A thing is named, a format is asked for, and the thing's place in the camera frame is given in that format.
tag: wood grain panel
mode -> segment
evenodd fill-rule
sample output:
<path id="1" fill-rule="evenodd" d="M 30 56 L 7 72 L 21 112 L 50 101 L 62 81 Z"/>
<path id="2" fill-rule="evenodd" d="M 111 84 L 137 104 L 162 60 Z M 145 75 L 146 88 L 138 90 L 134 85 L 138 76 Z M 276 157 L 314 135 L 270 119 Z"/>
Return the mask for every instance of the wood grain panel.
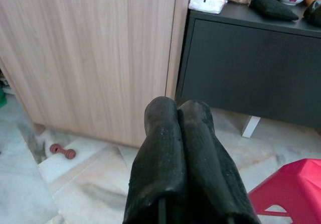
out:
<path id="1" fill-rule="evenodd" d="M 175 0 L 0 0 L 6 69 L 37 124 L 140 146 L 166 90 Z"/>
<path id="2" fill-rule="evenodd" d="M 22 101 L 22 99 L 20 97 L 20 93 L 17 91 L 13 81 L 11 80 L 11 77 L 10 77 L 6 67 L 5 67 L 5 63 L 4 63 L 4 60 L 3 60 L 2 57 L 0 57 L 0 69 L 1 69 L 2 73 L 4 74 L 7 82 L 9 83 L 11 90 L 14 92 L 18 103 L 21 105 L 22 109 L 25 111 L 25 113 L 27 115 L 27 118 L 31 122 L 31 116 L 29 116 L 28 111 L 27 111 L 27 109 L 26 109 L 26 107 L 24 105 L 24 102 Z M 38 124 L 35 124 L 33 122 L 31 122 L 31 126 L 34 129 L 34 131 L 39 135 L 46 129 L 43 125 L 38 125 Z"/>
<path id="3" fill-rule="evenodd" d="M 189 0 L 176 0 L 166 96 L 175 98 Z"/>

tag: red stool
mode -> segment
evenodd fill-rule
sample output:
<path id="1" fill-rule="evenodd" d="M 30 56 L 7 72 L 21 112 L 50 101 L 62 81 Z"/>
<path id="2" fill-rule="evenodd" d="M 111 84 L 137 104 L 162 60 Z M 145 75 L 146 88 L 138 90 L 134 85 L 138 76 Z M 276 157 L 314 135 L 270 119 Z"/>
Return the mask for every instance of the red stool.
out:
<path id="1" fill-rule="evenodd" d="M 294 224 L 321 223 L 321 160 L 303 159 L 284 165 L 249 197 L 258 215 L 289 216 Z M 267 211 L 273 205 L 286 212 Z"/>

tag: white tile floor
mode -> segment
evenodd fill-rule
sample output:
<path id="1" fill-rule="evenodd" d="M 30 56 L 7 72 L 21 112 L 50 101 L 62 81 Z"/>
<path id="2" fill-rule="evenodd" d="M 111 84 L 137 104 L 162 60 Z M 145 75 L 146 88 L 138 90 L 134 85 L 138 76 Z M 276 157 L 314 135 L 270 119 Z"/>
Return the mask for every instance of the white tile floor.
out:
<path id="1" fill-rule="evenodd" d="M 24 118 L 14 98 L 0 109 L 0 223 L 43 224 L 58 208 L 42 180 L 16 122 Z"/>
<path id="2" fill-rule="evenodd" d="M 8 106 L 0 109 L 0 120 L 6 123 L 14 123 L 23 115 L 13 98 L 9 99 Z M 213 117 L 217 137 L 234 159 L 248 191 L 286 163 L 303 158 L 321 158 L 321 137 L 313 129 L 262 119 L 252 138 L 246 139 L 240 135 L 246 115 L 214 109 Z M 0 128 L 0 147 L 14 151 L 13 144 L 2 147 L 2 131 Z M 66 160 L 54 155 L 39 165 L 52 195 L 45 195 L 47 204 L 44 203 L 44 207 L 50 209 L 52 198 L 57 207 L 56 211 L 46 214 L 47 220 L 39 219 L 33 223 L 49 220 L 48 224 L 121 223 L 130 169 L 137 149 L 87 138 L 77 138 L 69 147 L 76 150 L 77 158 Z M 15 168 L 15 165 L 11 168 L 2 166 L 7 173 L 15 172 Z M 19 187 L 5 181 L 9 178 L 5 175 L 0 178 L 4 178 L 1 181 L 4 189 Z M 35 199 L 44 200 L 41 189 L 33 189 L 32 195 Z M 29 205 L 31 199 L 20 198 L 19 201 L 23 206 Z M 17 209 L 9 204 L 4 203 L 3 208 L 12 209 L 7 212 L 7 219 L 12 221 L 6 223 L 31 223 L 15 219 Z M 24 215 L 22 210 L 18 211 L 21 213 L 18 216 Z M 290 221 L 262 217 L 262 223 Z"/>

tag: black cushion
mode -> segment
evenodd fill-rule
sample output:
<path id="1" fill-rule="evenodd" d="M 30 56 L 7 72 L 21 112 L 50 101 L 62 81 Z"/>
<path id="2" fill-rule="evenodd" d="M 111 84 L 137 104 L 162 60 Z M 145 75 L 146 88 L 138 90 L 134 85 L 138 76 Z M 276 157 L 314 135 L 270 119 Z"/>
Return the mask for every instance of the black cushion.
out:
<path id="1" fill-rule="evenodd" d="M 249 6 L 269 18 L 288 21 L 299 19 L 287 6 L 277 0 L 251 0 Z"/>
<path id="2" fill-rule="evenodd" d="M 303 16 L 310 24 L 321 27 L 321 0 L 313 1 Z"/>

